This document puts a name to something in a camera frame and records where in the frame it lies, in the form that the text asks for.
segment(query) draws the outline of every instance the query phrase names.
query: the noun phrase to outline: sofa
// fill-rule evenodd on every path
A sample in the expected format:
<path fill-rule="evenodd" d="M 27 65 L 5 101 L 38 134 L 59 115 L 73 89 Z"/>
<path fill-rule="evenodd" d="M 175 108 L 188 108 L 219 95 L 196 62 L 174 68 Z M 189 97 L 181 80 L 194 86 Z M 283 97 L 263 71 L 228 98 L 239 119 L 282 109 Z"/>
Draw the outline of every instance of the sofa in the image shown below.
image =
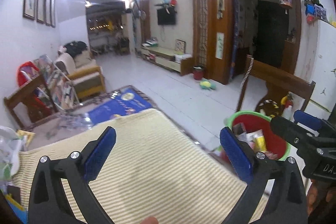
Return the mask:
<path fill-rule="evenodd" d="M 83 51 L 75 59 L 65 52 L 57 58 L 55 65 L 71 80 L 79 99 L 106 92 L 101 68 L 89 51 Z"/>

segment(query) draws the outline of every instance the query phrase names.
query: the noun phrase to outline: drawer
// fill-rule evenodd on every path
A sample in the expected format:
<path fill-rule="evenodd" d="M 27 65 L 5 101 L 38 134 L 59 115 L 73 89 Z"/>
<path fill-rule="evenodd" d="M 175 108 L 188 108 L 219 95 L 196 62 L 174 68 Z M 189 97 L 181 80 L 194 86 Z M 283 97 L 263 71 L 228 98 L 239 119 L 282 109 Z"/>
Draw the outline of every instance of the drawer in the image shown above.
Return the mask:
<path fill-rule="evenodd" d="M 178 72 L 181 72 L 181 64 L 176 63 L 176 62 L 174 62 L 174 61 L 169 61 L 169 60 L 167 60 L 167 59 L 165 59 L 165 58 L 162 58 L 162 57 L 158 57 L 158 56 L 157 56 L 157 57 L 155 58 L 155 62 L 156 62 L 157 64 L 160 64 L 160 65 L 165 66 L 165 67 L 167 67 L 167 68 L 170 68 L 170 69 L 176 70 L 176 71 L 178 71 Z"/>
<path fill-rule="evenodd" d="M 144 48 L 142 48 L 141 53 L 144 55 L 149 55 L 149 50 L 145 50 Z"/>

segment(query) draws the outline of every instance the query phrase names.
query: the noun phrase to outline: green bucket rim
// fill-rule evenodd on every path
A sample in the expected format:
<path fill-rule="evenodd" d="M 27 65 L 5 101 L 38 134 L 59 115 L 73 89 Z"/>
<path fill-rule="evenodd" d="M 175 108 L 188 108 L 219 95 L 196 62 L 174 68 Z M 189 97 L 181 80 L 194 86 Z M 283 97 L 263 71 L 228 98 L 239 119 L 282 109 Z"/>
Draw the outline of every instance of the green bucket rim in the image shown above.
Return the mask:
<path fill-rule="evenodd" d="M 232 123 L 233 121 L 240 115 L 244 115 L 244 114 L 249 114 L 249 115 L 254 115 L 254 116 L 258 116 L 260 118 L 263 118 L 264 120 L 270 122 L 271 121 L 271 118 L 268 117 L 268 116 L 265 116 L 259 112 L 255 112 L 255 111 L 249 111 L 249 110 L 244 110 L 244 111 L 239 111 L 239 112 L 236 112 L 234 113 L 233 115 L 231 115 L 229 118 L 225 119 L 224 120 L 224 124 L 229 127 L 231 130 L 232 130 Z M 282 161 L 285 161 L 286 158 L 288 157 L 289 153 L 290 153 L 290 150 L 291 150 L 291 145 L 286 142 L 286 150 L 285 150 L 285 153 L 284 155 L 281 157 L 281 159 L 279 160 L 282 160 Z"/>

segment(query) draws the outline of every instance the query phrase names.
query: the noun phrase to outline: television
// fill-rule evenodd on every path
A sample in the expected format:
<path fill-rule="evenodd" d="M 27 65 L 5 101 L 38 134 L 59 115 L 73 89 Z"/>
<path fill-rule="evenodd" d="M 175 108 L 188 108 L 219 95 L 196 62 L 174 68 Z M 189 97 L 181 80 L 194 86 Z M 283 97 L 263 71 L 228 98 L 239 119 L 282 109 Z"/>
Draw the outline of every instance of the television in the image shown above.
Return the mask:
<path fill-rule="evenodd" d="M 157 24 L 158 25 L 176 25 L 176 11 L 175 7 L 169 7 L 168 12 L 166 8 L 157 10 Z"/>

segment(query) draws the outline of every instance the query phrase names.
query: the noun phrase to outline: green stuffed toy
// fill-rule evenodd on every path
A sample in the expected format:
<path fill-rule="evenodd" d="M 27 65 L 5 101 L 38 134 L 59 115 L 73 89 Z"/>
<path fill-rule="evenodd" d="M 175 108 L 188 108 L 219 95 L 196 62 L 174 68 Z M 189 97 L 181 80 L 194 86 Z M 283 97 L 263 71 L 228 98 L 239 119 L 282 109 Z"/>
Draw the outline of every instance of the green stuffed toy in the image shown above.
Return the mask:
<path fill-rule="evenodd" d="M 216 85 L 214 83 L 211 83 L 209 80 L 204 78 L 200 81 L 199 85 L 204 90 L 216 89 Z"/>

